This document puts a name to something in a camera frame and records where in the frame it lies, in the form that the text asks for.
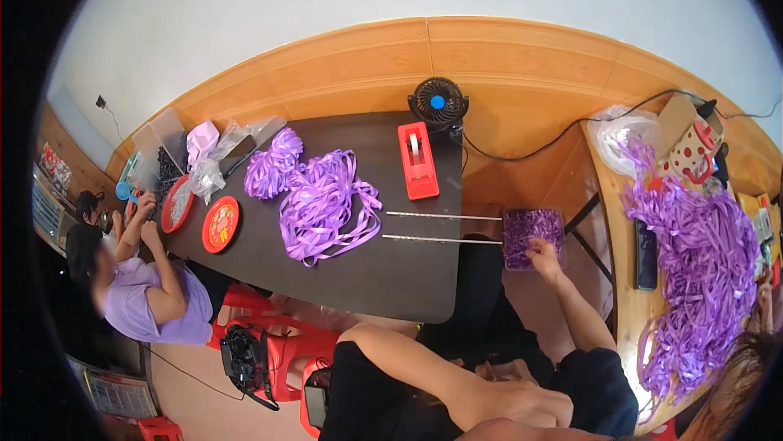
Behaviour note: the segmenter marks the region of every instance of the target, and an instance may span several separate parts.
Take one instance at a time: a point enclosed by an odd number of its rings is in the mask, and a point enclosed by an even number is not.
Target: red tape dispenser
[[[399,151],[403,156],[405,185],[408,198],[421,200],[438,196],[438,178],[436,165],[432,161],[430,137],[424,122],[409,123],[397,127]]]

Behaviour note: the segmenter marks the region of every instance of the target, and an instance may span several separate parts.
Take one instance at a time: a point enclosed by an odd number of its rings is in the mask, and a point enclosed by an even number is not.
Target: plastic bag
[[[253,137],[258,147],[266,141],[273,133],[282,129],[286,125],[286,120],[277,115],[263,119],[258,123],[251,125],[240,125],[236,120],[231,120],[229,125],[223,130],[217,146],[209,153],[209,158],[221,162],[239,143],[248,135]]]
[[[611,170],[619,174],[637,177],[633,161],[620,152],[620,144],[625,145],[631,138],[641,138],[642,142],[657,147],[661,140],[661,126],[652,112],[635,110],[632,115],[621,118],[630,107],[615,104],[592,118],[603,122],[588,122],[587,132],[596,152]]]
[[[217,161],[212,158],[201,158],[196,161],[186,184],[193,194],[209,205],[212,194],[221,190],[226,185],[226,181],[223,180]]]
[[[188,166],[193,168],[196,161],[209,155],[217,145],[219,137],[218,129],[209,120],[191,130],[186,140]]]

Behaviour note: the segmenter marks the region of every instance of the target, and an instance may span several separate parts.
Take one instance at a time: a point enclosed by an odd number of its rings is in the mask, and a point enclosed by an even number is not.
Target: floor
[[[611,270],[608,242],[599,205],[578,227],[578,230],[602,257]],[[585,253],[580,244],[569,236],[564,247],[565,273],[577,289],[604,317],[612,309],[612,286]],[[504,273],[506,294],[517,310],[525,327],[535,331],[543,352],[558,362],[573,350],[568,328],[557,300],[546,289],[536,272]],[[324,327],[344,329],[361,321],[373,321],[393,329],[410,331],[402,321],[368,316],[346,316],[338,311],[321,309],[304,302],[293,301],[299,317],[308,322],[319,322]],[[212,439],[275,439],[286,441],[310,438],[299,423],[299,403],[281,404],[279,412],[272,412],[251,399],[238,400],[240,394],[223,373],[220,352],[207,347],[155,345],[153,351],[213,386],[226,395],[210,390],[198,381],[175,370],[158,357],[152,357],[153,384],[157,390],[162,411],[180,425],[188,441]]]

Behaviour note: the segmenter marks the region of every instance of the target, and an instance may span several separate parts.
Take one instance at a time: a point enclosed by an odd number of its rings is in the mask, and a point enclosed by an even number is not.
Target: purple ribbon
[[[378,191],[356,177],[353,151],[334,151],[310,159],[290,174],[291,192],[280,204],[280,232],[289,257],[312,267],[318,260],[337,256],[370,240],[380,230],[375,213],[383,205]],[[356,227],[341,234],[351,218],[351,200],[359,196],[362,209]],[[332,246],[341,246],[329,251]]]
[[[670,392],[679,404],[726,363],[756,297],[759,245],[728,192],[705,196],[671,175],[660,190],[645,190],[645,173],[657,176],[653,148],[634,140],[622,151],[638,178],[633,188],[626,185],[626,214],[655,232],[666,272],[661,291],[670,309],[642,333],[637,365],[642,385],[657,398],[654,410]],[[649,360],[643,355],[648,334],[655,337]]]
[[[286,127],[275,135],[269,150],[256,151],[250,156],[248,172],[245,174],[245,193],[266,200],[288,190],[288,178],[298,169],[299,156],[303,151],[301,139]]]

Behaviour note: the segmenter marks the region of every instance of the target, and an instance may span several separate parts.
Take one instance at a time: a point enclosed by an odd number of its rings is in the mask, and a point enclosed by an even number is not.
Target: black table
[[[305,145],[307,162],[335,149],[356,153],[357,177],[378,189],[384,210],[459,215],[462,204],[461,147],[448,133],[430,135],[440,196],[410,201],[406,193],[397,127],[416,122],[410,112],[368,113],[299,120],[288,123]],[[269,146],[267,141],[262,148]],[[226,187],[212,194],[237,199],[240,225],[219,254],[206,251],[201,228],[208,207],[193,200],[181,228],[166,236],[167,249],[228,276],[290,297],[347,312],[438,323],[451,316],[456,289],[458,245],[392,240],[381,234],[460,238],[460,221],[377,214],[381,230],[345,254],[305,267],[288,257],[279,229],[279,206],[285,194],[258,200],[244,192],[247,164],[226,178]],[[352,202],[350,228],[361,208]]]

